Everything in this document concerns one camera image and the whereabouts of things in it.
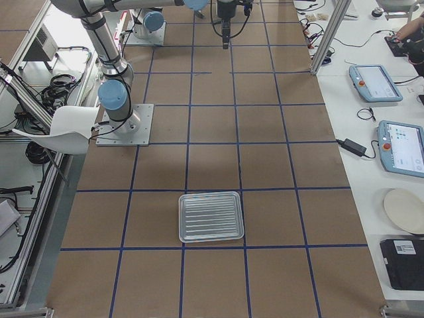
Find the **operator hand at desk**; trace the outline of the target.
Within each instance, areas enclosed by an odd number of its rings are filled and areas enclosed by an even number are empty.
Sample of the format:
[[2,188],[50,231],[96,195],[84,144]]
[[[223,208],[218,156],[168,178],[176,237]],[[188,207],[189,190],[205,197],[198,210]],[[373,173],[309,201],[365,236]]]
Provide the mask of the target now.
[[408,36],[411,36],[418,28],[419,26],[416,26],[413,23],[407,23],[396,32],[396,37],[399,40],[403,40]]

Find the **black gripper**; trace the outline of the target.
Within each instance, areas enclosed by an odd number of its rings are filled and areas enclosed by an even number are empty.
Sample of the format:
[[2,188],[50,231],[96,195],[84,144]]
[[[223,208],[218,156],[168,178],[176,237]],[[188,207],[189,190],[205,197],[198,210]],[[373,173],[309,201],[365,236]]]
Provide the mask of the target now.
[[229,48],[230,32],[231,32],[231,19],[236,15],[237,2],[236,1],[217,1],[217,16],[221,19],[221,35],[222,47]]

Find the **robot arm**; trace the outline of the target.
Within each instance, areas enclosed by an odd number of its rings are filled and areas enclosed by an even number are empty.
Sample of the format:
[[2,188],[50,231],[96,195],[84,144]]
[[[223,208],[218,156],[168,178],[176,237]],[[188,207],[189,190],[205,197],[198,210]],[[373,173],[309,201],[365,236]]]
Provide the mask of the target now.
[[148,38],[164,24],[162,9],[144,8],[131,10],[133,33],[137,38]]
[[[101,62],[103,75],[109,80],[118,80],[124,87],[127,95],[133,82],[134,72],[127,61],[122,57],[115,45],[109,28],[106,25],[103,12],[118,12],[125,10],[157,9],[169,6],[186,6],[193,11],[202,10],[206,4],[213,1],[51,1],[61,12],[79,19],[86,30],[95,51]],[[252,1],[216,1],[217,14],[221,20],[222,34],[214,32],[222,38],[223,48],[228,49],[229,41],[242,32],[252,10]],[[244,7],[246,21],[239,33],[231,36],[231,19],[235,17],[238,6]]]

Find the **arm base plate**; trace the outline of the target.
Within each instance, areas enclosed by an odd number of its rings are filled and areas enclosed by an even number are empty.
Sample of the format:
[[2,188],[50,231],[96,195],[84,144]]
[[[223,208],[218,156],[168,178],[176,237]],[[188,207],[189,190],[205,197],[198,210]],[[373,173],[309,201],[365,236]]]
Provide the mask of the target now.
[[112,121],[107,111],[104,112],[102,121],[109,123],[100,126],[99,136],[95,142],[97,146],[149,145],[154,105],[133,104],[132,106],[133,113],[123,125]]
[[164,45],[164,36],[166,30],[166,21],[164,24],[156,31],[150,32],[144,28],[143,25],[140,27],[135,27],[133,32],[129,32],[134,23],[132,21],[128,22],[127,29],[124,32],[122,44],[127,46],[163,46]]

